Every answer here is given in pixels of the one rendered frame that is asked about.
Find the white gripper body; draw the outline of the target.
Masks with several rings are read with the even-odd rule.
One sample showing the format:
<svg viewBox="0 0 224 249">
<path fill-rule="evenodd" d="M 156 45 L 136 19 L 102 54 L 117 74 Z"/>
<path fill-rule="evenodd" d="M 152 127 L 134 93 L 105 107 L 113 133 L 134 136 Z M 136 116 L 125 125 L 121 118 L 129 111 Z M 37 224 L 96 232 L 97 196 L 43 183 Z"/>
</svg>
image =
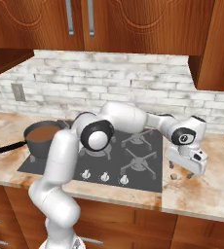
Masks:
<svg viewBox="0 0 224 249">
<path fill-rule="evenodd" d="M 207 165 L 207 153 L 202 150 L 178 150 L 175 147 L 166 149 L 166 158 L 195 175 L 203 175 Z"/>
</svg>

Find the brown hot chocolate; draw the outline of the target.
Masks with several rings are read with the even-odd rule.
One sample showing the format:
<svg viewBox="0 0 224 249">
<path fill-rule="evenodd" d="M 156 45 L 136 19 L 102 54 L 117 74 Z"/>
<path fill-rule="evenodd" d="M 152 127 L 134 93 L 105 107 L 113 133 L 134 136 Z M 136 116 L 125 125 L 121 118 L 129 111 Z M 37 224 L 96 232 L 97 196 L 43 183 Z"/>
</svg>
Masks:
<svg viewBox="0 0 224 249">
<path fill-rule="evenodd" d="M 31 130 L 27 134 L 26 139 L 30 141 L 51 140 L 58 131 L 59 131 L 58 126 L 54 126 L 54 125 L 39 126 Z"/>
</svg>

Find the dark grey saucepan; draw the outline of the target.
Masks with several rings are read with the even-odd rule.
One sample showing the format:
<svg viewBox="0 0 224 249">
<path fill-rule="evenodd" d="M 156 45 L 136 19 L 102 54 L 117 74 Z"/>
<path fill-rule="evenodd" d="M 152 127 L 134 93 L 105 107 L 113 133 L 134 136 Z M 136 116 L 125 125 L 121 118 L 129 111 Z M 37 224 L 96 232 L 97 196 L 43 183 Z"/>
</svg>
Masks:
<svg viewBox="0 0 224 249">
<path fill-rule="evenodd" d="M 31 130 L 39 126 L 45 126 L 45 125 L 58 126 L 59 130 L 61 130 L 61 129 L 69 129 L 72 126 L 72 123 L 69 123 L 68 121 L 64 120 L 57 120 L 57 121 L 41 121 L 31 124 L 24 131 L 23 133 L 24 139 L 22 141 L 4 147 L 0 147 L 0 154 L 20 148 L 23 145 L 27 145 L 29 152 L 32 156 L 34 156 L 37 159 L 45 159 L 48 156 L 48 152 L 50 150 L 53 138 L 51 140 L 46 140 L 46 141 L 30 141 L 26 139 L 27 134 Z"/>
</svg>

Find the dark grey hob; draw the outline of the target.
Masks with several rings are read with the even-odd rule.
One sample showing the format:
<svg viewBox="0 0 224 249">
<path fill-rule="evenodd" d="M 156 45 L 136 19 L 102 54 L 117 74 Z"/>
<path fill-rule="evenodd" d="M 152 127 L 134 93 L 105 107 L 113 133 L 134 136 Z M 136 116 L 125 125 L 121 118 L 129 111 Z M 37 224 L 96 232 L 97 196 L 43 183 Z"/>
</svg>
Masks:
<svg viewBox="0 0 224 249">
<path fill-rule="evenodd" d="M 153 135 L 146 134 L 145 139 L 152 145 L 152 150 L 149 151 L 146 144 L 135 145 L 131 142 L 126 144 L 125 148 L 121 147 L 123 140 L 129 138 L 132 134 L 116 130 L 114 135 L 116 142 L 112 144 L 111 160 L 107 157 L 95 158 L 89 155 L 79 156 L 75 174 L 73 179 L 78 181 L 92 182 L 97 184 L 104 184 L 116 187 L 123 187 L 129 189 L 143 190 L 149 192 L 160 193 L 162 191 L 162 179 L 163 179 L 163 136 L 161 133 L 154 129 Z M 152 179 L 152 175 L 148 170 L 134 171 L 132 168 L 126 170 L 129 182 L 123 185 L 120 179 L 124 176 L 121 175 L 121 168 L 128 165 L 132 160 L 132 155 L 127 152 L 129 149 L 137 157 L 145 157 L 152 152 L 157 153 L 157 157 L 153 157 L 147 160 L 148 165 L 156 173 L 156 179 Z M 45 171 L 46 159 L 37 159 L 29 153 L 29 156 L 19 168 L 19 171 L 26 173 L 34 173 L 42 175 Z M 82 173 L 88 169 L 91 177 L 84 179 Z M 107 172 L 109 180 L 103 182 L 100 177 Z"/>
</svg>

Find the grey burner grate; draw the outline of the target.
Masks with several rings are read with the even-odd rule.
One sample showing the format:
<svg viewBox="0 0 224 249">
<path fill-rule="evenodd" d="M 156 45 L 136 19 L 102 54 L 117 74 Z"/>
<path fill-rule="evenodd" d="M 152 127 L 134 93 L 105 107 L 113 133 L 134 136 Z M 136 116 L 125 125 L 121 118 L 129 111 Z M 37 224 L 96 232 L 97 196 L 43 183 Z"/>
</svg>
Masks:
<svg viewBox="0 0 224 249">
<path fill-rule="evenodd" d="M 146 144 L 147 147 L 148 147 L 148 150 L 151 151 L 152 150 L 152 145 L 145 139 L 145 135 L 146 134 L 153 135 L 154 132 L 155 132 L 154 129 L 147 129 L 147 130 L 144 130 L 144 131 L 142 131 L 140 133 L 135 133 L 135 134 L 131 135 L 129 138 L 123 140 L 122 143 L 121 143 L 121 147 L 125 148 L 126 144 L 128 142 L 131 142 L 132 144 L 135 144 L 135 145 Z"/>
<path fill-rule="evenodd" d="M 156 179 L 156 173 L 153 169 L 151 169 L 148 165 L 147 160 L 151 157 L 153 157 L 154 159 L 157 157 L 157 153 L 156 152 L 152 152 L 149 155 L 145 156 L 145 157 L 137 157 L 133 152 L 131 152 L 129 149 L 127 149 L 127 152 L 129 152 L 132 155 L 132 160 L 128 165 L 125 165 L 121 168 L 121 175 L 125 175 L 126 174 L 126 170 L 128 168 L 132 168 L 134 171 L 145 171 L 148 170 L 151 175 L 152 175 L 152 179 L 155 180 Z"/>
<path fill-rule="evenodd" d="M 80 153 L 79 156 L 82 157 L 84 155 L 89 155 L 91 157 L 95 157 L 95 158 L 102 158 L 102 157 L 107 157 L 108 160 L 111 160 L 111 151 L 112 151 L 112 144 L 116 142 L 116 137 L 113 136 L 109 142 L 109 144 L 101 151 L 98 152 L 93 152 L 93 151 L 89 151 L 86 148 L 83 148 Z"/>
</svg>

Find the wooden base cupboard door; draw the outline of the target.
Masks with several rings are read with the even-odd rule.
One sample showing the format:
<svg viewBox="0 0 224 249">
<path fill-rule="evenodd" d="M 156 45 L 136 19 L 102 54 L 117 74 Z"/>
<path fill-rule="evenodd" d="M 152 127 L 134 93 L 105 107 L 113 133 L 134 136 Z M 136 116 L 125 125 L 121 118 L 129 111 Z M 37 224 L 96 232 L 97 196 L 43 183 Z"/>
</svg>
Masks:
<svg viewBox="0 0 224 249">
<path fill-rule="evenodd" d="M 181 243 L 224 249 L 224 222 L 179 215 L 172 239 Z"/>
</svg>

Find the wide wooden base cupboard front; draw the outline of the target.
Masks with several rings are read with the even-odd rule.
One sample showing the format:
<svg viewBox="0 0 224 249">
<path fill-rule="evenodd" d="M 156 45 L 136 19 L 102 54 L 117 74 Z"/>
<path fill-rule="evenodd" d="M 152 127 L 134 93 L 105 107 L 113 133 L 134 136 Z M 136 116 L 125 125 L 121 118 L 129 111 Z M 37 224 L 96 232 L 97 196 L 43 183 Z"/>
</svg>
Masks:
<svg viewBox="0 0 224 249">
<path fill-rule="evenodd" d="M 5 187 L 29 249 L 47 238 L 45 216 L 33 205 L 27 190 Z M 81 217 L 74 226 L 82 237 L 102 241 L 86 242 L 87 249 L 169 249 L 177 216 L 155 210 L 76 198 Z"/>
</svg>

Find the tall wooden cupboard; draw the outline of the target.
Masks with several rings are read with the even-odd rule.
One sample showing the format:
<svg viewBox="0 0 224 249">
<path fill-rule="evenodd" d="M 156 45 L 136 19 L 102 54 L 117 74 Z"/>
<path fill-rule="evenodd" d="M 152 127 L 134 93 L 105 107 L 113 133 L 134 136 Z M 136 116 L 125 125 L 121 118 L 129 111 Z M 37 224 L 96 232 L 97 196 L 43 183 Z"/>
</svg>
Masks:
<svg viewBox="0 0 224 249">
<path fill-rule="evenodd" d="M 214 2 L 204 53 L 188 65 L 196 89 L 224 91 L 224 0 Z"/>
</svg>

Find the wooden drawer front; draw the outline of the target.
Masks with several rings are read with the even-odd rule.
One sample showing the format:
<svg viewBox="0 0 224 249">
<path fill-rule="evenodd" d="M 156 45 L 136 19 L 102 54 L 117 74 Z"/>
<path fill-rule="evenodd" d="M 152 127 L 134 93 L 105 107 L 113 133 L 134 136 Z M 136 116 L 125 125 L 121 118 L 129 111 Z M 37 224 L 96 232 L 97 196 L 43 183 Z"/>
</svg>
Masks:
<svg viewBox="0 0 224 249">
<path fill-rule="evenodd" d="M 8 246 L 0 245 L 0 249 L 29 249 L 2 186 L 0 186 L 0 240 L 9 243 Z"/>
</svg>

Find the wooden wall cupboard door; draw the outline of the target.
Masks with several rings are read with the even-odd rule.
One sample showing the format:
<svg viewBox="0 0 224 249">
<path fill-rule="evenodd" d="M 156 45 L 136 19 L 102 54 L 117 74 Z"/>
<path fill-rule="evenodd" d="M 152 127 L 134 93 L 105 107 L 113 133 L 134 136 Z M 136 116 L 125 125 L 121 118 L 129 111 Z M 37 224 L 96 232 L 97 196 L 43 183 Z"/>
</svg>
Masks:
<svg viewBox="0 0 224 249">
<path fill-rule="evenodd" d="M 82 51 L 81 1 L 71 0 L 71 9 L 73 36 L 65 0 L 0 0 L 0 48 Z"/>
<path fill-rule="evenodd" d="M 104 53 L 200 55 L 214 0 L 81 0 L 85 49 Z"/>
</svg>

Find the grey wall socket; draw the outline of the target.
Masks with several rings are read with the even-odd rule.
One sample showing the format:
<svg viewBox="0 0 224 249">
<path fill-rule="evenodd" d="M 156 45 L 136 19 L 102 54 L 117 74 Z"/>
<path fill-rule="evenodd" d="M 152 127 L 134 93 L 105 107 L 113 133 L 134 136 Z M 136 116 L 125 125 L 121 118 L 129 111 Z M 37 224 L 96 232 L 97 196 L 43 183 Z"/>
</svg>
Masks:
<svg viewBox="0 0 224 249">
<path fill-rule="evenodd" d="M 15 100 L 25 102 L 25 95 L 22 84 L 11 84 L 11 87 Z"/>
</svg>

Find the low wooden wall cupboard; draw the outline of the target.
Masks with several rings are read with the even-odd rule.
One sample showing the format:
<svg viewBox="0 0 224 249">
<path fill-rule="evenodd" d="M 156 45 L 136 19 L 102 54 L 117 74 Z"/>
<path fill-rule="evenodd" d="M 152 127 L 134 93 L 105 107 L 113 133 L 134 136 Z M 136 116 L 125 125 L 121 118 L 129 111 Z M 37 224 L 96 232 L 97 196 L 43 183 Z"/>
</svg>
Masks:
<svg viewBox="0 0 224 249">
<path fill-rule="evenodd" d="M 33 50 L 0 49 L 0 74 L 34 56 Z"/>
</svg>

